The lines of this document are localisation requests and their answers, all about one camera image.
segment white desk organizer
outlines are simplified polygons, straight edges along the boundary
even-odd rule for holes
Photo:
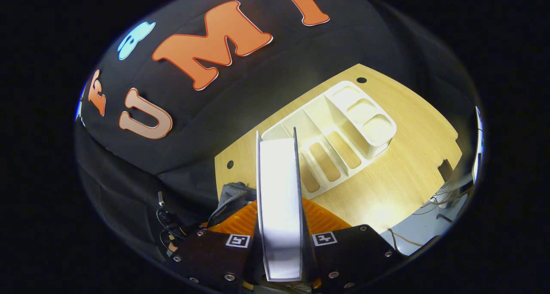
[[[262,134],[298,134],[302,195],[314,198],[355,175],[387,149],[397,126],[351,81],[341,81]]]

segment orange letter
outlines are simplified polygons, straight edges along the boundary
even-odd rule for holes
[[[209,10],[205,15],[206,36],[171,35],[163,41],[153,53],[153,60],[167,59],[191,79],[193,88],[202,90],[216,77],[215,67],[205,68],[196,60],[229,66],[231,54],[227,39],[235,44],[235,54],[240,57],[249,55],[271,43],[273,37],[262,33],[239,10],[240,2],[234,0]]]
[[[91,101],[96,108],[100,111],[100,115],[105,115],[105,102],[107,101],[106,96],[99,95],[101,92],[101,82],[98,80],[100,76],[100,70],[96,70],[94,76],[92,77],[92,83],[90,84],[90,91],[88,92],[88,100]]]
[[[314,0],[292,0],[296,7],[302,12],[302,23],[307,26],[318,25],[328,22],[330,17],[323,14]]]
[[[171,130],[171,117],[159,106],[153,105],[151,102],[143,99],[139,96],[136,88],[131,88],[128,94],[126,94],[126,100],[124,102],[126,107],[135,107],[147,114],[153,116],[159,122],[155,127],[148,127],[145,124],[130,118],[130,114],[126,111],[120,114],[118,120],[118,126],[122,129],[128,129],[137,135],[141,135],[150,139],[159,139]]]

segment wooden table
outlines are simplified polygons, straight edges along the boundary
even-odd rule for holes
[[[363,77],[366,83],[356,83]],[[312,88],[265,119],[218,154],[216,184],[242,181],[256,188],[256,131],[262,134],[342,80],[355,82],[397,124],[386,151],[361,172],[312,199],[350,225],[368,224],[381,233],[418,210],[444,183],[438,166],[448,159],[456,167],[462,152],[458,133],[432,105],[397,81],[363,65],[355,65]],[[227,168],[228,161],[234,166]]]

